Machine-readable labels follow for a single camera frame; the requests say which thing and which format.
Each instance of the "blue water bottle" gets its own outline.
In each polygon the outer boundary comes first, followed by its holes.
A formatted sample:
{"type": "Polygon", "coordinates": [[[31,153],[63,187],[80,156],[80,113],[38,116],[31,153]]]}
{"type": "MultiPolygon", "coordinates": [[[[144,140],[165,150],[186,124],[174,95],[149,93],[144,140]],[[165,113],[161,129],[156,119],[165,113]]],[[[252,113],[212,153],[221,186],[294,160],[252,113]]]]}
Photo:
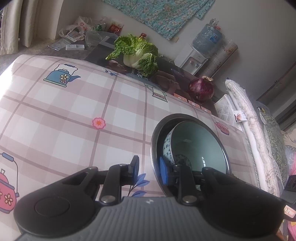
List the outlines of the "blue water bottle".
{"type": "Polygon", "coordinates": [[[217,26],[218,22],[216,18],[212,19],[192,41],[193,47],[206,58],[211,57],[212,50],[222,39],[222,33],[217,26]]]}

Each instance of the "brown bottle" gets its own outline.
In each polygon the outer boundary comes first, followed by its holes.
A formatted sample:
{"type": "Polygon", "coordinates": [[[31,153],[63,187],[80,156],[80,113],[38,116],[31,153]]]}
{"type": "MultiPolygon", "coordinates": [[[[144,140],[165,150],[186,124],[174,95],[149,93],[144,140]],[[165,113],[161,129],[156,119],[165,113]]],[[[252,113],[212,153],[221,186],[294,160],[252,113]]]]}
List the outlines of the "brown bottle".
{"type": "Polygon", "coordinates": [[[141,33],[141,35],[140,35],[140,37],[139,37],[139,38],[145,39],[145,38],[146,38],[146,36],[147,36],[147,34],[145,34],[145,33],[141,33]]]}

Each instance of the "black metal pot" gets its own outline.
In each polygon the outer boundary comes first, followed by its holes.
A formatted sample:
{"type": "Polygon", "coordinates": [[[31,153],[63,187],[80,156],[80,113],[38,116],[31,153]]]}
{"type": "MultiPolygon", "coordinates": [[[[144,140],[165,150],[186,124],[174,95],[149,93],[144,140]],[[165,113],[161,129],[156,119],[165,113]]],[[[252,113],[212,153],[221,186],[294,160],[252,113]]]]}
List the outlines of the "black metal pot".
{"type": "Polygon", "coordinates": [[[159,186],[161,187],[162,191],[165,193],[166,196],[176,196],[177,190],[175,189],[175,187],[170,187],[163,184],[163,181],[160,175],[159,158],[163,155],[163,143],[165,141],[166,136],[178,123],[183,121],[193,121],[201,125],[205,129],[207,129],[215,137],[224,154],[225,163],[226,163],[226,174],[231,174],[229,160],[228,160],[228,156],[226,154],[225,148],[222,145],[219,138],[216,136],[216,134],[206,124],[204,124],[202,121],[198,120],[197,118],[191,115],[186,115],[186,114],[168,115],[165,118],[163,118],[155,127],[154,132],[152,134],[151,149],[150,149],[151,163],[152,163],[154,174],[156,176],[159,186]]]}

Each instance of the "beige curtain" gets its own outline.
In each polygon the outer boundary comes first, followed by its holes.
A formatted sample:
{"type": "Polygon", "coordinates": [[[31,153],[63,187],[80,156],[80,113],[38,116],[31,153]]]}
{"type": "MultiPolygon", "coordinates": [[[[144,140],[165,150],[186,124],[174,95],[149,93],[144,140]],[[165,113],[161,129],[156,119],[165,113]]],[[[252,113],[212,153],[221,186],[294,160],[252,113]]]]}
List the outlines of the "beige curtain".
{"type": "Polygon", "coordinates": [[[32,43],[37,5],[38,0],[23,0],[22,3],[19,38],[26,47],[30,47],[32,43]]]}
{"type": "Polygon", "coordinates": [[[38,0],[12,0],[3,9],[0,55],[18,52],[18,39],[30,47],[38,0]]]}

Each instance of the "plastic bag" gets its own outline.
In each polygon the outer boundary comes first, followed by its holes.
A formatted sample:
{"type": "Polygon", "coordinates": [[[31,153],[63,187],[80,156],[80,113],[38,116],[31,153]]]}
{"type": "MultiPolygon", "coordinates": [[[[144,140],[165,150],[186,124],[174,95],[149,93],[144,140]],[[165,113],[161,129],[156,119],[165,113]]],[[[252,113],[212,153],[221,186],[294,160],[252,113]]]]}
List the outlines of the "plastic bag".
{"type": "Polygon", "coordinates": [[[85,42],[88,47],[97,46],[105,37],[117,39],[118,36],[113,33],[89,30],[85,35],[85,42]]]}
{"type": "Polygon", "coordinates": [[[106,31],[106,27],[108,25],[108,22],[109,22],[109,18],[108,17],[105,17],[105,16],[102,16],[100,18],[100,20],[93,19],[92,20],[92,23],[93,23],[93,29],[92,30],[95,30],[95,31],[106,31]]]}
{"type": "Polygon", "coordinates": [[[68,25],[67,27],[62,28],[59,31],[59,35],[62,38],[71,40],[72,42],[84,40],[85,37],[83,28],[79,27],[78,25],[68,25]]]}
{"type": "Polygon", "coordinates": [[[54,42],[52,45],[48,45],[48,47],[50,47],[56,51],[59,51],[62,48],[65,48],[67,44],[71,44],[71,42],[68,41],[67,39],[60,39],[60,40],[54,42]]]}
{"type": "Polygon", "coordinates": [[[93,28],[93,23],[91,18],[79,16],[74,25],[80,26],[84,31],[91,30],[93,28]]]}

